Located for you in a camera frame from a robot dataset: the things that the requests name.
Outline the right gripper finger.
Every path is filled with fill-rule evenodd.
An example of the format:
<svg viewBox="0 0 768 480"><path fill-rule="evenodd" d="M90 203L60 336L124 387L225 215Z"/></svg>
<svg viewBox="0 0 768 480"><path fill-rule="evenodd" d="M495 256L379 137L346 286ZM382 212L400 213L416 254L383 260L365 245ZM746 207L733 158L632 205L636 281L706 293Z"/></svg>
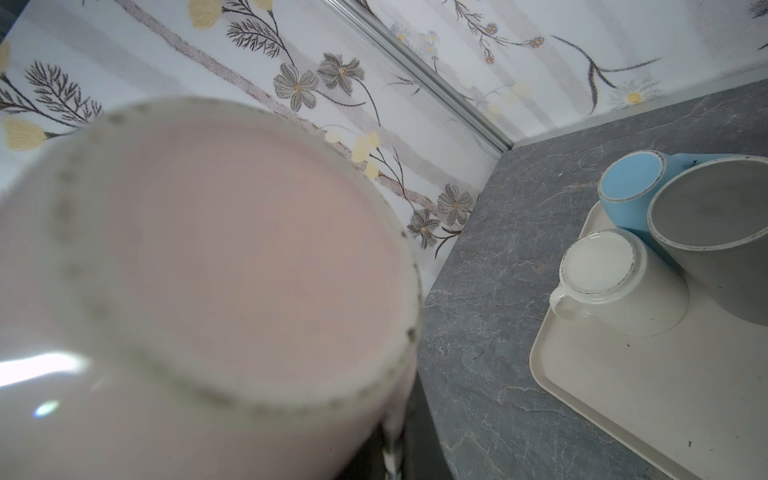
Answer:
<svg viewBox="0 0 768 480"><path fill-rule="evenodd" d="M453 480L419 377L408 400L403 431L391 440L379 427L337 480Z"/></svg>

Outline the pink mug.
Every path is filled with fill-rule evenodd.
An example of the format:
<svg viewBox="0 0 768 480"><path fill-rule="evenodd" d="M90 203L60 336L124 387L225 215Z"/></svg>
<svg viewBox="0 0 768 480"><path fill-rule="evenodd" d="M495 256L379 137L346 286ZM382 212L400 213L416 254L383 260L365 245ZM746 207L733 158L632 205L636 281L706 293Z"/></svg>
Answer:
<svg viewBox="0 0 768 480"><path fill-rule="evenodd" d="M55 141L1 205L5 479L334 479L403 431L401 221L275 114L186 97Z"/></svg>

